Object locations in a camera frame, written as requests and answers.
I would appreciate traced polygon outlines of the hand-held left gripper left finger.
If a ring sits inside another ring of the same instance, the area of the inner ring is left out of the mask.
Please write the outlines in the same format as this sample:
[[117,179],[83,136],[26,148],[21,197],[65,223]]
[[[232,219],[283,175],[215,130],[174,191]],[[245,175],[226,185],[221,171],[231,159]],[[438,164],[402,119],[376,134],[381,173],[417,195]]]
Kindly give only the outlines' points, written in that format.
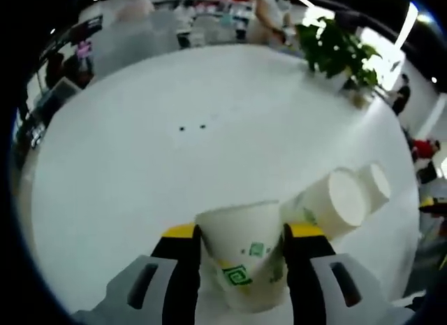
[[140,255],[106,286],[75,324],[194,324],[200,288],[201,231],[195,224],[168,229],[150,255]]

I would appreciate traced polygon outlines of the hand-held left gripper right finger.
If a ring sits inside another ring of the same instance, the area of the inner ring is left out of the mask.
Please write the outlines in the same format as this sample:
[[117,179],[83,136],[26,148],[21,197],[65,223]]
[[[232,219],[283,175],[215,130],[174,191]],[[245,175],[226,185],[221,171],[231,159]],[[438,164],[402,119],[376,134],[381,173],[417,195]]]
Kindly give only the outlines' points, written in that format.
[[348,254],[336,253],[317,226],[284,224],[294,324],[401,324],[379,281]]

